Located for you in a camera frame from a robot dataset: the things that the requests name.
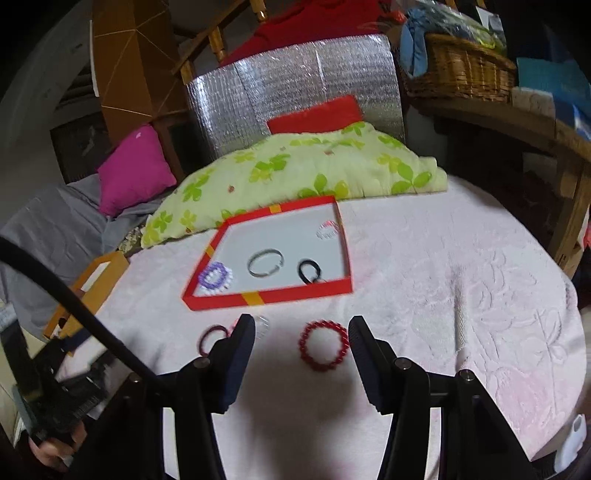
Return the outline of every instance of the gray blanket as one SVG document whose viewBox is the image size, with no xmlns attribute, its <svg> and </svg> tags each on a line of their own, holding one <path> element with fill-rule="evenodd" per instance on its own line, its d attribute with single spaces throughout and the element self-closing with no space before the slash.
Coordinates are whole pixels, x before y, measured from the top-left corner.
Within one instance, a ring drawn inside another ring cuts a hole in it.
<svg viewBox="0 0 591 480">
<path fill-rule="evenodd" d="M 92 175 L 41 192 L 0 229 L 0 235 L 72 285 L 92 260 L 114 251 L 131 229 L 154 213 L 163 198 L 106 218 L 98 211 L 99 178 Z M 0 299 L 14 305 L 21 326 L 38 338 L 57 306 L 44 290 L 2 263 Z"/>
</svg>

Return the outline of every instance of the red beaded bracelet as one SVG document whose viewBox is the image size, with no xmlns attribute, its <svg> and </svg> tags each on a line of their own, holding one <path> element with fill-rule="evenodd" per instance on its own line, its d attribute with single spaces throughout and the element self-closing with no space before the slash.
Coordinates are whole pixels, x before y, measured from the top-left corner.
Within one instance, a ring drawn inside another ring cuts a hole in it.
<svg viewBox="0 0 591 480">
<path fill-rule="evenodd" d="M 308 347 L 306 347 L 306 342 L 310 337 L 310 332 L 317 328 L 328 328 L 330 330 L 334 330 L 340 336 L 341 347 L 339 354 L 329 364 L 318 363 L 308 353 Z M 343 362 L 345 355 L 347 355 L 347 351 L 349 350 L 349 338 L 347 337 L 347 329 L 342 325 L 330 320 L 318 320 L 317 322 L 308 323 L 301 334 L 301 338 L 298 344 L 300 345 L 301 359 L 308 365 L 310 365 L 312 370 L 315 370 L 317 372 L 326 372 L 327 370 L 334 370 L 337 365 Z"/>
</svg>

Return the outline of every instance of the gray wall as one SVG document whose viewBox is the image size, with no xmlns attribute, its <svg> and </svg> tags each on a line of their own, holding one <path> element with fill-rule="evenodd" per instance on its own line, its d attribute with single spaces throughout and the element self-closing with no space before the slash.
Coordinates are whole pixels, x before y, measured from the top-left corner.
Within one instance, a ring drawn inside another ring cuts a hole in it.
<svg viewBox="0 0 591 480">
<path fill-rule="evenodd" d="M 0 226 L 39 190 L 63 182 L 50 130 L 100 109 L 91 100 L 56 111 L 89 61 L 91 4 L 79 2 L 45 35 L 0 102 Z"/>
</svg>

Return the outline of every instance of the dark red hair tie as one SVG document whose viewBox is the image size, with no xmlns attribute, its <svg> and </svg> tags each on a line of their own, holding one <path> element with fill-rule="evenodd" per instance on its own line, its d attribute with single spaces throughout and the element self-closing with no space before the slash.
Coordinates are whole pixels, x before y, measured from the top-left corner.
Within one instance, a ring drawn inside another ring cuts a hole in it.
<svg viewBox="0 0 591 480">
<path fill-rule="evenodd" d="M 208 330 L 206 330 L 205 333 L 201 335 L 199 343 L 197 344 L 197 350 L 199 350 L 199 355 L 207 356 L 207 353 L 203 350 L 203 342 L 205 342 L 205 339 L 208 336 L 210 336 L 213 332 L 223 332 L 226 334 L 226 338 L 229 337 L 228 329 L 224 327 L 224 325 L 214 325 L 208 328 Z"/>
</svg>

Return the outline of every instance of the black hair tie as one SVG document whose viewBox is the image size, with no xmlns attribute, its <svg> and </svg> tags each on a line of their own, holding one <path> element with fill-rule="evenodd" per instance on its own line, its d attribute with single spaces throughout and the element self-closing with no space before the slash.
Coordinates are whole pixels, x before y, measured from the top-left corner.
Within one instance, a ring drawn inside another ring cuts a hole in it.
<svg viewBox="0 0 591 480">
<path fill-rule="evenodd" d="M 304 275 L 304 272 L 302 271 L 302 267 L 304 265 L 311 265 L 312 267 L 314 267 L 314 269 L 316 270 L 316 278 L 310 280 Z M 311 283 L 317 283 L 320 280 L 320 274 L 322 273 L 322 270 L 320 269 L 318 263 L 316 263 L 314 260 L 306 258 L 305 260 L 302 260 L 297 266 L 297 273 L 300 276 L 302 282 L 304 282 L 306 285 L 310 285 Z"/>
</svg>

